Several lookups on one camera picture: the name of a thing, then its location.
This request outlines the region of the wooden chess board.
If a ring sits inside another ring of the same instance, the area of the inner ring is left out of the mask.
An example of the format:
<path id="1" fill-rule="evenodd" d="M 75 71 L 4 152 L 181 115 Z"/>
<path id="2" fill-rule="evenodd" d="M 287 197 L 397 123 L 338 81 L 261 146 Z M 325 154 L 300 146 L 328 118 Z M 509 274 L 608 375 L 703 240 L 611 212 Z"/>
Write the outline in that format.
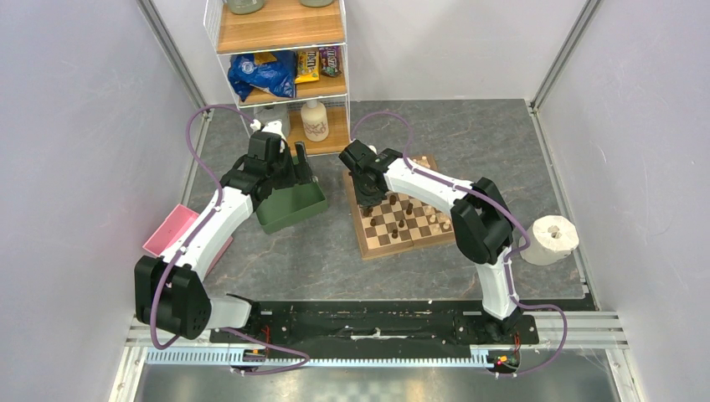
<path id="1" fill-rule="evenodd" d="M 455 242 L 449 217 L 404 193 L 388 193 L 373 207 L 357 204 L 352 177 L 342 172 L 361 256 L 371 260 Z"/>

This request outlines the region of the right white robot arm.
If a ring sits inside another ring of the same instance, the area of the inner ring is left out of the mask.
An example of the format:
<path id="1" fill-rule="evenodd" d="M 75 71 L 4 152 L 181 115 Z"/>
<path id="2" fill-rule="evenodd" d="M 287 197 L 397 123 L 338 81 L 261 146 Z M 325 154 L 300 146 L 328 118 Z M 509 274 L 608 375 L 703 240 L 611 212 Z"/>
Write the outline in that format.
<path id="1" fill-rule="evenodd" d="M 401 152 L 391 148 L 375 152 L 359 140 L 350 143 L 339 158 L 349 171 L 356 202 L 363 210 L 401 193 L 449 219 L 456 245 L 474 263 L 481 283 L 485 335 L 495 343 L 512 337 L 522 315 L 505 268 L 512 250 L 513 218 L 494 182 L 450 178 Z"/>

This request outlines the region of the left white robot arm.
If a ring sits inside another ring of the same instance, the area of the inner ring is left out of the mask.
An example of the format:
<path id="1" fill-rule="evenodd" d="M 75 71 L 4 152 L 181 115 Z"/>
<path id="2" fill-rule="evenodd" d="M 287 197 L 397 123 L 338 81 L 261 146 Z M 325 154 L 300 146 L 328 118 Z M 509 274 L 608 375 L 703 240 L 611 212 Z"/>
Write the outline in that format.
<path id="1" fill-rule="evenodd" d="M 261 130 L 248 151 L 217 181 L 205 210 L 188 231 L 158 257 L 135 265 L 136 318 L 149 327 L 153 345 L 167 348 L 160 331 L 193 340 L 205 330 L 230 327 L 243 342 L 257 339 L 263 321 L 240 296 L 212 298 L 203 280 L 224 243 L 275 190 L 312 183 L 306 145 L 290 147 L 279 134 Z"/>

